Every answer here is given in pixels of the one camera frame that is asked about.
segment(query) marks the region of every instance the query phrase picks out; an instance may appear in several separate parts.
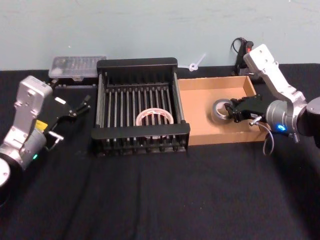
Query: wall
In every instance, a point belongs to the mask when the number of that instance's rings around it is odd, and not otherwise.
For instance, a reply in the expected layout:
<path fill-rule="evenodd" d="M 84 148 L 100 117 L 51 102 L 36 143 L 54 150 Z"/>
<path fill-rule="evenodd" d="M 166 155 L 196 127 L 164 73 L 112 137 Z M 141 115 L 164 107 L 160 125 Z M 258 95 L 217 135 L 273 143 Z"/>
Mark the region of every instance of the wall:
<path fill-rule="evenodd" d="M 280 63 L 319 63 L 319 13 L 319 0 L 1 0 L 0 69 L 97 54 L 233 65 L 240 36 Z"/>

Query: clear tape roll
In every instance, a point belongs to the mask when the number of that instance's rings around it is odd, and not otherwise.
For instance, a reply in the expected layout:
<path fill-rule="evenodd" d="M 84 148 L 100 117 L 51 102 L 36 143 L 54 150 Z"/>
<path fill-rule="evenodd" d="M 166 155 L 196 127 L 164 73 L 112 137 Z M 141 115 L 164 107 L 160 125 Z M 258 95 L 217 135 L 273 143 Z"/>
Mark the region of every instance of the clear tape roll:
<path fill-rule="evenodd" d="M 172 117 L 172 115 L 168 111 L 166 111 L 164 109 L 161 109 L 161 108 L 153 107 L 153 108 L 148 108 L 148 109 L 143 110 L 142 112 L 140 112 L 138 114 L 138 116 L 136 117 L 136 119 L 135 119 L 135 125 L 136 126 L 142 126 L 142 120 L 145 117 L 149 116 L 149 115 L 161 115 L 161 116 L 165 117 L 168 120 L 169 124 L 174 124 L 174 118 Z"/>

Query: black cable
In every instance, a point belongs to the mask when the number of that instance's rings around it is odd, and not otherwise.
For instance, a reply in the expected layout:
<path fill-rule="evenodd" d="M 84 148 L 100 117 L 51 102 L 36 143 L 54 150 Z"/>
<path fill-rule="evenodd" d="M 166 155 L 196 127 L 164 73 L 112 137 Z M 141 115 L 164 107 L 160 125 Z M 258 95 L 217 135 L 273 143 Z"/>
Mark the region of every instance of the black cable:
<path fill-rule="evenodd" d="M 237 37 L 235 40 L 233 40 L 233 42 L 231 43 L 231 47 L 233 48 L 233 50 L 238 54 L 239 53 L 239 51 L 237 51 L 236 50 L 236 48 L 235 48 L 235 42 L 236 41 L 244 41 L 245 39 L 243 38 L 243 37 Z"/>

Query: blue indicator light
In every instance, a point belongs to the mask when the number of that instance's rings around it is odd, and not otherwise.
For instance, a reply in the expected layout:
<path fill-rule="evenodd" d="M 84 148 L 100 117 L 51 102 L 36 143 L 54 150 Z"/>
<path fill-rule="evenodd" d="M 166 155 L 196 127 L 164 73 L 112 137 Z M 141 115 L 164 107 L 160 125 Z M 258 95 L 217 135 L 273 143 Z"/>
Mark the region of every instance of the blue indicator light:
<path fill-rule="evenodd" d="M 280 124 L 277 125 L 276 128 L 277 128 L 278 130 L 280 130 L 281 132 L 284 132 L 284 131 L 287 130 L 284 126 L 282 126 L 282 125 L 280 125 Z"/>

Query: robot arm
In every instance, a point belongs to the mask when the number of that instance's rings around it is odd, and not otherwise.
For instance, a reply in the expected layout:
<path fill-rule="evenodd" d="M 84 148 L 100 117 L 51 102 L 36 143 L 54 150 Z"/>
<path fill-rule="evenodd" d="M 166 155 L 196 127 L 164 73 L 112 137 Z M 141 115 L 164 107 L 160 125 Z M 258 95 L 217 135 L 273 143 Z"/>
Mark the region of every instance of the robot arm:
<path fill-rule="evenodd" d="M 263 78 L 277 100 L 266 102 L 261 95 L 231 99 L 224 104 L 228 112 L 225 118 L 236 123 L 252 119 L 250 125 L 267 123 L 273 134 L 292 137 L 296 143 L 299 135 L 313 136 L 320 148 L 320 97 L 307 103 L 304 94 L 287 82 L 266 45 L 258 46 L 243 58 L 249 70 Z"/>
<path fill-rule="evenodd" d="M 87 96 L 73 110 L 66 101 L 53 97 L 53 89 L 33 76 L 22 80 L 16 96 L 13 125 L 0 145 L 0 206 L 22 178 L 23 172 L 45 147 L 47 138 L 64 138 L 53 129 L 61 120 L 74 121 L 90 109 Z"/>

